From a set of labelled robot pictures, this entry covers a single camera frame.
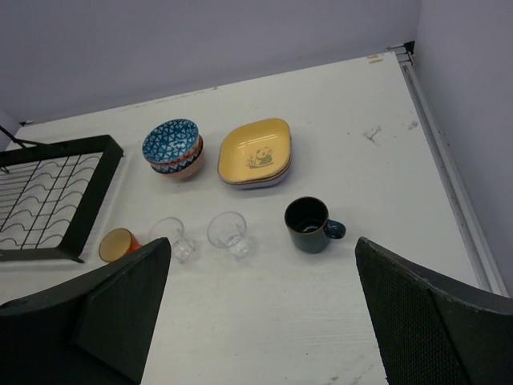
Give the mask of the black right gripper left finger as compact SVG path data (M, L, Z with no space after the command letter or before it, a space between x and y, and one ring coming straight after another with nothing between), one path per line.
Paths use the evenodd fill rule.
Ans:
M161 237L1 306L3 384L139 384L171 262Z

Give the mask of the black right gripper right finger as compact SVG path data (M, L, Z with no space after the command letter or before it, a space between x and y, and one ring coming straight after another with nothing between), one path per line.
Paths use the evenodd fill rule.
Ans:
M510 384L512 300L361 237L362 284L390 384Z

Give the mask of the orange mug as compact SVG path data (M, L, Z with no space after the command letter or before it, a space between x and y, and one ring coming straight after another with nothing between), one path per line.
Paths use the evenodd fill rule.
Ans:
M140 247L141 244L130 230L117 228L110 231L101 240L99 257L106 263L112 263Z

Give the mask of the clear drinking glass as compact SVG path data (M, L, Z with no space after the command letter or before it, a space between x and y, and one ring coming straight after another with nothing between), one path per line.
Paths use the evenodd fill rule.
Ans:
M151 240L166 237L172 248L172 259L184 264L196 260L194 242L187 238L184 223L176 217L166 217L156 222L149 232Z
M212 218L208 225L207 238L212 246L227 251L238 261L252 253L247 222L238 212L227 211Z

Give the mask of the blue mug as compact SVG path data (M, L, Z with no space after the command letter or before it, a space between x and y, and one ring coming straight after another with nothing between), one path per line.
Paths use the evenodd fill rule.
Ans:
M316 197L292 201L284 219L293 244L304 253L321 253L332 239L340 240L346 235L346 227L331 220L327 206Z

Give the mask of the red floral bowl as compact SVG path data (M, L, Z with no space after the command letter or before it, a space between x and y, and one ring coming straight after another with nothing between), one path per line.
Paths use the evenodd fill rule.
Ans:
M203 137L200 136L198 148L195 154L192 155L190 159L186 159L181 163L176 164L176 166L155 166L152 165L151 168L162 175L169 176L173 180L185 180L189 177L193 176L196 172L198 172L204 164L204 140Z

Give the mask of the blue triangle pattern bowl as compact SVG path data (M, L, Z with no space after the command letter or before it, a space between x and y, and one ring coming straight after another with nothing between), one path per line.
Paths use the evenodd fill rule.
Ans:
M199 140L199 128L191 120L174 119L151 130L142 144L142 154L153 164L171 163L188 154Z

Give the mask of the purple plastic plate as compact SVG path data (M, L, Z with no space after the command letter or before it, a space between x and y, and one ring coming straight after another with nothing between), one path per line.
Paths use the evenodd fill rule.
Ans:
M287 171L286 174L284 174L279 179L271 180L271 181L263 182L263 183L259 183L259 184L247 184L247 185L238 185L238 186L230 185L230 184L227 184L227 183L225 183L225 184L227 184L230 187L239 189L239 190L253 190L253 189L260 189L260 188L269 188L269 187L273 187L273 186L275 186L277 184L280 184L283 180L285 180L287 175L288 175L288 173L289 173L289 170Z

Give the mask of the yellow plastic plate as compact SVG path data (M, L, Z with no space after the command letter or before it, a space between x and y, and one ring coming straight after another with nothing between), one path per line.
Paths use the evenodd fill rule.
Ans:
M245 184L279 174L291 156L288 123L279 118L260 120L240 126L224 138L217 172L228 184Z

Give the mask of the red-inside blue-outside bowl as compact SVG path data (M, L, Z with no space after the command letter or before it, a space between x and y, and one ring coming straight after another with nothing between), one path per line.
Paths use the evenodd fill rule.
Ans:
M170 174L179 172L189 165L191 165L200 156L201 151L204 147L204 140L202 136L199 136L196 147L192 149L192 152L179 160L172 161L169 164L153 164L150 163L150 167L161 174Z

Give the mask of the brown plastic plate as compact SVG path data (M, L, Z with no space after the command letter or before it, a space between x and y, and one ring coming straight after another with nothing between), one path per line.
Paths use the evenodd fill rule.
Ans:
M266 178L260 178L260 179L257 179L257 180L247 180L247 181L243 181L243 182L229 182L229 181L223 180L222 178L221 178L221 180L224 183L227 183L227 184L230 184L230 185L235 185L235 186L247 185L247 184L259 184L259 183L263 183L263 182L268 182L268 181L271 181L271 180L279 179L284 174L286 174L287 171L290 168L291 163L292 163L292 158L290 158L289 162L286 164L286 166L282 170L280 170L278 173L276 173L274 175L271 175L271 176L268 176Z

